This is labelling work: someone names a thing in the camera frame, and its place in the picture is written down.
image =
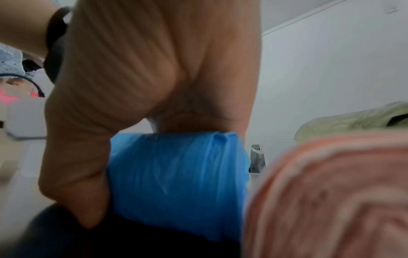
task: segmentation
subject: blue object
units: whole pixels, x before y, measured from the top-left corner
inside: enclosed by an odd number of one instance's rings
[[[111,143],[115,214],[209,241],[240,240],[250,161],[237,134],[118,134]]]

